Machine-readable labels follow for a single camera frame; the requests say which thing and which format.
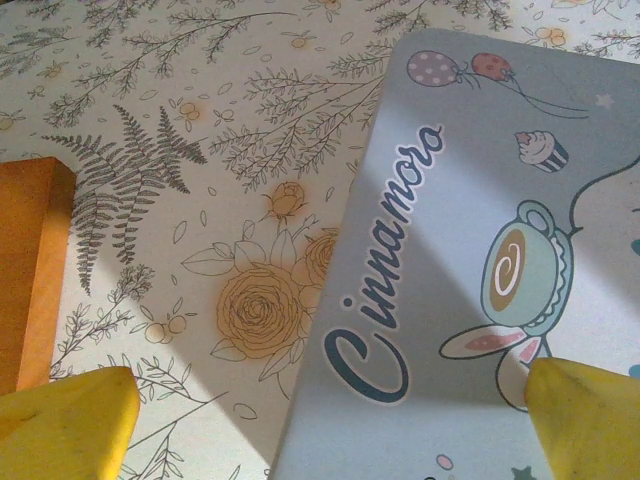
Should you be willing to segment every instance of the table surface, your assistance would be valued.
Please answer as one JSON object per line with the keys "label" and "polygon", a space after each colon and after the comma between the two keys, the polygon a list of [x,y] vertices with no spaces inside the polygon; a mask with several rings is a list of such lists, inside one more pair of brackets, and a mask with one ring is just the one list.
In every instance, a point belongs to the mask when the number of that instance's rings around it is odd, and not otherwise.
{"label": "table surface", "polygon": [[78,173],[51,378],[133,368],[122,478],[268,474],[403,32],[638,63],[639,24],[634,0],[0,7],[0,160]]}

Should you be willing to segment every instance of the yellow plastic piece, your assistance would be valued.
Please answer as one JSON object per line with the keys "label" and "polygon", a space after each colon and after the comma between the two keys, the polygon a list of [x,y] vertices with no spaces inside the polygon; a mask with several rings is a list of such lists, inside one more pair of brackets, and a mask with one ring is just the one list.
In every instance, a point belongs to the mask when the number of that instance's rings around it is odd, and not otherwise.
{"label": "yellow plastic piece", "polygon": [[0,397],[0,479],[117,478],[139,409],[126,367]]}
{"label": "yellow plastic piece", "polygon": [[538,358],[525,400],[556,480],[640,479],[640,380]]}

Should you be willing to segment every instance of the orange wooden block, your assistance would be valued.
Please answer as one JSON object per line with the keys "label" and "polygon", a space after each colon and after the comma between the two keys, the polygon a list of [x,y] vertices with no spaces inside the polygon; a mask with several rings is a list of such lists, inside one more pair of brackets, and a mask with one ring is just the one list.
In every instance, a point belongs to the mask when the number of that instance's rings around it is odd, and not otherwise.
{"label": "orange wooden block", "polygon": [[0,395],[49,380],[75,182],[52,157],[0,163]]}

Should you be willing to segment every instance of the purple balloon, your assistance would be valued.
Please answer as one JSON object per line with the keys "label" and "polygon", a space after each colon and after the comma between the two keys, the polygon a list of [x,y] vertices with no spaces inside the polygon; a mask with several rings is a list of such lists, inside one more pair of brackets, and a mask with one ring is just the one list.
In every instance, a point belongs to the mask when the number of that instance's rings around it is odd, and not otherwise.
{"label": "purple balloon", "polygon": [[411,80],[425,87],[446,87],[456,83],[458,70],[456,62],[432,50],[413,54],[407,64]]}

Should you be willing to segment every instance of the pink spotted ear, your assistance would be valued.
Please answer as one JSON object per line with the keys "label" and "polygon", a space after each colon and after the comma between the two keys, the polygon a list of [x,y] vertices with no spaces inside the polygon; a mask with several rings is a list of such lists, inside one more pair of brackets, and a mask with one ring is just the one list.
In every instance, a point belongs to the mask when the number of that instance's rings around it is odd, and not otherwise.
{"label": "pink spotted ear", "polygon": [[527,338],[520,327],[485,325],[474,327],[444,342],[440,355],[445,358],[478,358],[518,345]]}
{"label": "pink spotted ear", "polygon": [[529,365],[540,352],[539,337],[527,338],[510,348],[500,360],[496,370],[496,384],[502,398],[514,408],[527,411],[524,387],[529,376]]}

